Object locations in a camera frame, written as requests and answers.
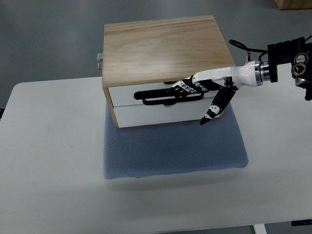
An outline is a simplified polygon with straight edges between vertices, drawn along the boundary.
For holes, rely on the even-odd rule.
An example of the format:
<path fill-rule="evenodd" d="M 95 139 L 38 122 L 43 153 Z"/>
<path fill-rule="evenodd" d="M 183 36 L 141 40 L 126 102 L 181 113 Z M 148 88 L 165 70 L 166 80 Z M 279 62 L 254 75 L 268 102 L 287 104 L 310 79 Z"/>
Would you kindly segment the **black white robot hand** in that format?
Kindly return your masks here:
<path fill-rule="evenodd" d="M 211 106 L 200 120 L 200 125 L 204 125 L 224 111 L 237 90 L 243 86 L 262 85 L 264 79 L 261 77 L 260 68 L 259 61 L 250 61 L 243 66 L 197 72 L 174 83 L 167 93 L 175 98 L 180 98 L 217 90 Z"/>

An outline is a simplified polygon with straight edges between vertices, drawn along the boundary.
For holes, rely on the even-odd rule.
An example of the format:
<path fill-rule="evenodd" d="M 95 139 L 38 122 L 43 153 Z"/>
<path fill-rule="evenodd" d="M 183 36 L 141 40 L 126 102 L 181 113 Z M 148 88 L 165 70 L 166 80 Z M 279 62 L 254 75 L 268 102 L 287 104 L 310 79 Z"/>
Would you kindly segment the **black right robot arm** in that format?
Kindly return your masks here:
<path fill-rule="evenodd" d="M 266 50 L 249 48 L 237 40 L 229 43 L 246 51 L 247 62 L 251 61 L 251 52 L 260 53 L 255 62 L 255 78 L 258 85 L 264 81 L 278 82 L 277 67 L 291 64 L 291 76 L 295 85 L 306 90 L 305 100 L 312 99 L 312 44 L 307 41 L 311 36 L 300 37 L 285 42 L 270 44 Z"/>

